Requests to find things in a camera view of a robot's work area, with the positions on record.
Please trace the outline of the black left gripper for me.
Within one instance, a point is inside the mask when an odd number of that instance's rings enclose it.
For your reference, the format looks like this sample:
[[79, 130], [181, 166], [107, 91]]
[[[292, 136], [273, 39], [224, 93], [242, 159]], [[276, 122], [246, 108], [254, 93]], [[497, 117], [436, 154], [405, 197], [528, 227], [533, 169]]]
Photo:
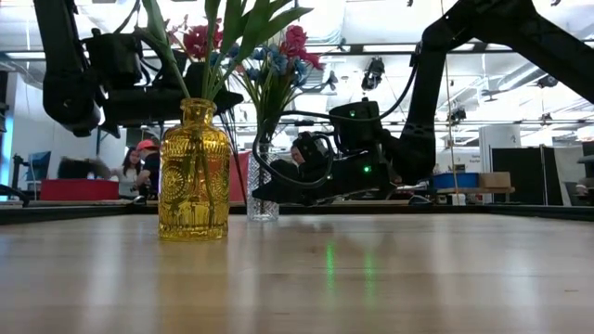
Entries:
[[[212, 102], [201, 103], [203, 72], [210, 71], [210, 85], [214, 88], [218, 82], [218, 73], [213, 65], [205, 62], [191, 62], [187, 67], [185, 84], [190, 98], [185, 99], [185, 121], [211, 122], [228, 109], [243, 101], [243, 95], [223, 88]], [[105, 121], [99, 128], [106, 133], [120, 137], [120, 126], [136, 127], [153, 122], [164, 122], [181, 118], [180, 103], [184, 97], [179, 89], [154, 88], [152, 86], [132, 86], [124, 89], [110, 89], [102, 102]]]

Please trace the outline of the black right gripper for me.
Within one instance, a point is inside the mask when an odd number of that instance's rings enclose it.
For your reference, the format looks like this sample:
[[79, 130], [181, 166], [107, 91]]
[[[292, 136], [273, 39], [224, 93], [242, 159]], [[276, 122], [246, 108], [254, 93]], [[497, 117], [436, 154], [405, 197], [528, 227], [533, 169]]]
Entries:
[[[330, 149], [322, 144], [322, 134], [299, 133], [293, 141], [302, 153], [305, 162], [275, 160], [270, 166], [277, 172], [301, 182], [313, 182], [321, 178], [327, 169]], [[332, 161], [325, 182], [311, 189], [288, 186], [276, 178], [258, 186], [252, 191], [256, 199], [278, 204], [298, 203], [302, 205], [323, 205], [332, 203], [338, 197], [356, 197], [369, 191], [388, 190], [397, 184], [397, 173], [388, 161], [378, 142], [371, 150], [346, 154]]]

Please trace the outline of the clear glass vase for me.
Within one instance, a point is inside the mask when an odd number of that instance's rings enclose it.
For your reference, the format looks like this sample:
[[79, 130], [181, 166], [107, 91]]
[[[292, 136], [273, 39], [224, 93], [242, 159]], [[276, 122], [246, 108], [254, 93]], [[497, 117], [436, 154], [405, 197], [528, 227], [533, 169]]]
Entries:
[[279, 216], [279, 205], [272, 201], [256, 199], [252, 192], [272, 180], [272, 175], [260, 166], [253, 153], [249, 155], [247, 177], [247, 217], [251, 222], [275, 222]]

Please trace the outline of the amber glass vase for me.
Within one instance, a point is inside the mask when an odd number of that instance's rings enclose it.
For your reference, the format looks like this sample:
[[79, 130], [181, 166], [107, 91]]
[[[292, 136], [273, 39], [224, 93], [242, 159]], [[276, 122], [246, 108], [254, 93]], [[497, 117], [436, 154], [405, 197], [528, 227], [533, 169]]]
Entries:
[[159, 237], [223, 238], [230, 208], [230, 139], [213, 125], [212, 101], [185, 98], [180, 109], [181, 123], [161, 140]]

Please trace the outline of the red upright panel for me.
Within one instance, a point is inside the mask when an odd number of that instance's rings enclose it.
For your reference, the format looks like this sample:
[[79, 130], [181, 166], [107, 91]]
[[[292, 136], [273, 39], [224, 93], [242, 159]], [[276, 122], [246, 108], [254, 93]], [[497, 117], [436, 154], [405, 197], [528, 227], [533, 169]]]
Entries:
[[244, 202], [247, 199], [247, 174], [250, 151], [241, 151], [238, 157], [230, 157], [230, 201]]

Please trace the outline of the red storage bin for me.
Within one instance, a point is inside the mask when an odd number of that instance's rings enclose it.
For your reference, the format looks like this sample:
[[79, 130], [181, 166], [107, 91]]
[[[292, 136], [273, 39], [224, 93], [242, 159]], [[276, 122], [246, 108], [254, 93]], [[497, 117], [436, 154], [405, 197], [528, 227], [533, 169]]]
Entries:
[[97, 201], [119, 198], [119, 184], [102, 179], [46, 179], [40, 199], [50, 201]]

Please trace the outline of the blue storage bin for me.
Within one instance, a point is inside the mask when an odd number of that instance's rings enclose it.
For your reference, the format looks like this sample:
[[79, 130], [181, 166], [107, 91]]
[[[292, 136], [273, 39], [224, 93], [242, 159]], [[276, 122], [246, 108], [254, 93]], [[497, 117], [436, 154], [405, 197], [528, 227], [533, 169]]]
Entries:
[[477, 188], [479, 186], [478, 173], [439, 173], [433, 176], [433, 186], [436, 189], [447, 188]]

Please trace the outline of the ceiling light strip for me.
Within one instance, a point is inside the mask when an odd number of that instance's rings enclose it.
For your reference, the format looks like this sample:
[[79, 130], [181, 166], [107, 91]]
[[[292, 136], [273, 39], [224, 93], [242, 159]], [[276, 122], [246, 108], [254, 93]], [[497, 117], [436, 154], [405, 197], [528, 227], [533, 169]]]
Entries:
[[412, 53], [416, 50], [415, 44], [400, 45], [364, 45], [366, 53]]

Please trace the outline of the blue-lit monitor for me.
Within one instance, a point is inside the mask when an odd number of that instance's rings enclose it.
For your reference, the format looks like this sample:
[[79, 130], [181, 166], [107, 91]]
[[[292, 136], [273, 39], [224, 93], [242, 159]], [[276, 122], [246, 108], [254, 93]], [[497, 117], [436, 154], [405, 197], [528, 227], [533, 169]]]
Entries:
[[32, 153], [27, 159], [24, 159], [19, 154], [14, 154], [13, 160], [13, 177], [11, 185], [17, 187], [21, 177], [19, 176], [19, 168], [25, 167], [26, 173], [24, 178], [26, 181], [41, 181], [47, 178], [51, 158], [50, 151], [42, 151]]

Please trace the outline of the cardboard box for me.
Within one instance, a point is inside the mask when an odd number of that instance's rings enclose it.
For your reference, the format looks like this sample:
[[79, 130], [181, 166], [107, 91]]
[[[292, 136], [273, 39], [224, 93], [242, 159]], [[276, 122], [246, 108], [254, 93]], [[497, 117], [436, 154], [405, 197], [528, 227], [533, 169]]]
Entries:
[[509, 172], [492, 172], [479, 174], [480, 188], [511, 188]]

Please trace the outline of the black partition panel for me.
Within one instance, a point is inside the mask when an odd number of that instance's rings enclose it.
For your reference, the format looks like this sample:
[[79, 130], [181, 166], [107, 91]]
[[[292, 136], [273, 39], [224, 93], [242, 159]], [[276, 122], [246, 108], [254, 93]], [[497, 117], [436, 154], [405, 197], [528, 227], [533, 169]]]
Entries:
[[561, 186], [553, 148], [494, 148], [494, 172], [509, 172], [515, 191], [510, 202], [524, 205], [562, 205]]

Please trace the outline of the black aluminium table frame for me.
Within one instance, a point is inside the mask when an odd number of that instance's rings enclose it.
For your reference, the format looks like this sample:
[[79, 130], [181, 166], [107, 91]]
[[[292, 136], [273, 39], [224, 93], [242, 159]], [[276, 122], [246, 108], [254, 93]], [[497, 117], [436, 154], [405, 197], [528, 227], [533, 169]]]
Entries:
[[[92, 204], [75, 206], [21, 207], [0, 205], [0, 225], [28, 224], [79, 218], [96, 218], [132, 214], [155, 214], [155, 204]], [[594, 207], [531, 206], [531, 205], [395, 205], [372, 201], [347, 201], [326, 206], [282, 206], [283, 215], [374, 215], [374, 214], [495, 214], [539, 217], [569, 221], [594, 222]]]

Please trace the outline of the silver ceiling duct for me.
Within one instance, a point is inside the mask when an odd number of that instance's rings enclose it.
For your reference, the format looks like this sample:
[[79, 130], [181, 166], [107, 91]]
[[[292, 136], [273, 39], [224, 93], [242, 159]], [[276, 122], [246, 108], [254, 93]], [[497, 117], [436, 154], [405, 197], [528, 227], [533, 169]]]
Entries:
[[546, 75], [545, 71], [528, 62], [500, 79], [497, 83], [497, 89], [499, 91], [513, 90]]

